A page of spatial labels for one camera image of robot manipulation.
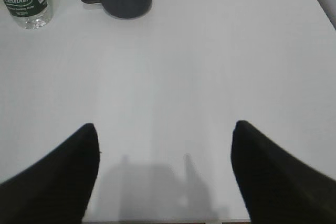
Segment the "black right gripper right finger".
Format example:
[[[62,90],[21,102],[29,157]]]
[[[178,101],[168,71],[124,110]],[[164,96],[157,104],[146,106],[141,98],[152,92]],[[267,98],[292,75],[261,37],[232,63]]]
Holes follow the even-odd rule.
[[[237,121],[230,160],[251,223],[335,223],[335,180],[248,121]]]

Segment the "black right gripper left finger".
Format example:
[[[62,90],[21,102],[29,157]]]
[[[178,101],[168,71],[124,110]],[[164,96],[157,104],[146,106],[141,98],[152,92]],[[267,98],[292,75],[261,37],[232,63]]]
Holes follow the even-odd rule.
[[[86,123],[45,157],[1,183],[1,223],[82,223],[100,149]]]

